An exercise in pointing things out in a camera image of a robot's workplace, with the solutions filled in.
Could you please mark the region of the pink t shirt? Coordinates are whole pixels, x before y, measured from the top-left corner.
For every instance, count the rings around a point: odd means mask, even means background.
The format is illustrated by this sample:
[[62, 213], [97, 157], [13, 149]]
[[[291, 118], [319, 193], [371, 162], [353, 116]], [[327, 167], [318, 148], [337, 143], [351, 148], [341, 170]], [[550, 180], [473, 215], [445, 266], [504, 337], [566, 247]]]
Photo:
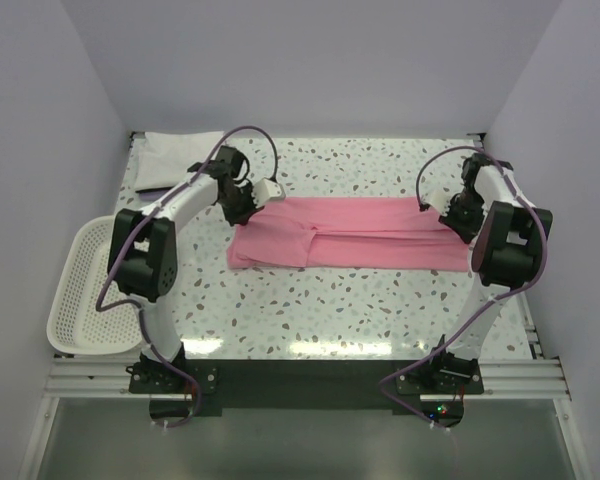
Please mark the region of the pink t shirt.
[[232, 269], [469, 269], [469, 248], [413, 197], [289, 197], [238, 226]]

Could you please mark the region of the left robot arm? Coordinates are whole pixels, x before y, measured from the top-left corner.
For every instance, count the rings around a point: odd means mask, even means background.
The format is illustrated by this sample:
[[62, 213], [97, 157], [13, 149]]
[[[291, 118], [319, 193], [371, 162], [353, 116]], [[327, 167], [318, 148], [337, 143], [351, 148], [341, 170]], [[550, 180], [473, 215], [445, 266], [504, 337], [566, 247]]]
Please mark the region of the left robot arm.
[[191, 166], [181, 182], [140, 210], [114, 217], [107, 284], [137, 309], [143, 355], [154, 362], [173, 361], [182, 350], [168, 295], [179, 273], [177, 237], [194, 217], [219, 205], [230, 226], [245, 225], [261, 208], [253, 184], [240, 176], [250, 163], [238, 149], [222, 146], [208, 163]]

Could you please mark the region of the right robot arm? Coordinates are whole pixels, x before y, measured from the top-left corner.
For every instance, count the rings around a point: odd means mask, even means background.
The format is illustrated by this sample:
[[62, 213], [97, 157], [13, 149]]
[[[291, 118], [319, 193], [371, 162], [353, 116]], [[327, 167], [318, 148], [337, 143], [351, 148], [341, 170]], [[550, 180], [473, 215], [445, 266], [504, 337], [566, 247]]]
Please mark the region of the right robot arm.
[[462, 164], [462, 189], [433, 191], [419, 201], [438, 214], [470, 247], [474, 283], [455, 332], [443, 337], [430, 362], [455, 370], [478, 363], [482, 346], [509, 299], [534, 286], [548, 260], [553, 213], [535, 206], [519, 188], [511, 164], [478, 149]]

